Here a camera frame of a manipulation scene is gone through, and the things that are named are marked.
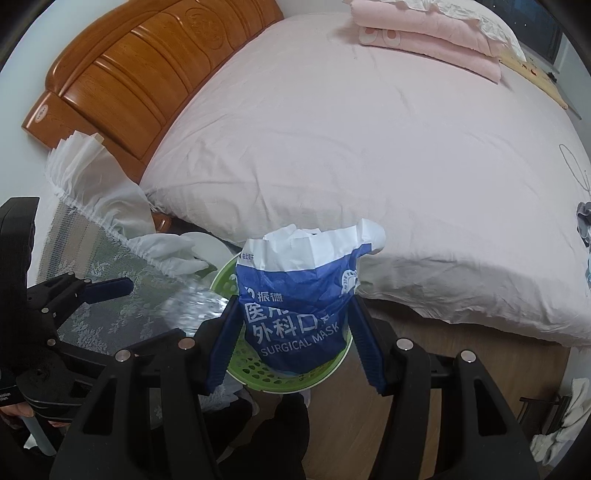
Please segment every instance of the metal screw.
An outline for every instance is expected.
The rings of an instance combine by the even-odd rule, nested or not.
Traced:
[[[407,351],[413,348],[414,343],[408,338],[399,338],[398,340],[396,340],[396,346],[401,350]]]
[[[469,364],[476,361],[476,354],[470,350],[464,350],[462,353],[460,353],[460,356],[462,357],[462,360],[468,362]]]
[[[129,350],[119,350],[115,354],[115,360],[118,362],[125,362],[131,358],[131,352]]]
[[[195,346],[195,340],[193,340],[190,337],[181,338],[178,341],[178,347],[181,350],[189,350],[190,348],[193,348],[194,346]]]

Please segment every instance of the blue plastic bag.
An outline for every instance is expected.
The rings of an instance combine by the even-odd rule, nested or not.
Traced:
[[[302,374],[338,355],[345,347],[357,259],[384,243],[384,229],[365,219],[327,232],[290,225],[248,240],[236,276],[245,337],[262,361]]]

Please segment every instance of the human hand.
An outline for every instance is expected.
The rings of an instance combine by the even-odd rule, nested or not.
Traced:
[[[17,403],[15,405],[9,405],[8,407],[0,407],[0,412],[4,413],[8,417],[34,417],[35,412],[27,402]],[[50,425],[56,428],[67,427],[69,423],[63,423],[61,421],[50,421]]]

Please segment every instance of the white ruffled fabric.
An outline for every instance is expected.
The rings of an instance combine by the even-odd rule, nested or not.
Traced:
[[[475,0],[374,0],[390,4],[403,3],[412,10],[429,12],[439,10],[443,15],[457,20],[478,20],[478,29],[491,40],[505,43],[516,57],[527,61],[519,40],[511,27],[489,8]],[[343,0],[350,4],[352,0]]]
[[[46,176],[61,201],[120,240],[134,254],[170,277],[204,270],[190,236],[156,233],[150,203],[101,144],[102,138],[74,132],[47,158]]]

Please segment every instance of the folded pink towel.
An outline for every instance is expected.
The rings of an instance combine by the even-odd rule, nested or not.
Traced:
[[[478,20],[450,18],[437,10],[413,10],[403,2],[353,0],[351,14],[353,21],[362,27],[423,33],[476,50],[489,57],[499,57],[508,49],[503,42],[485,36],[477,28]]]
[[[501,80],[501,66],[497,58],[488,57],[441,38],[422,33],[359,27],[359,42],[363,45],[420,53],[471,70],[495,83]]]

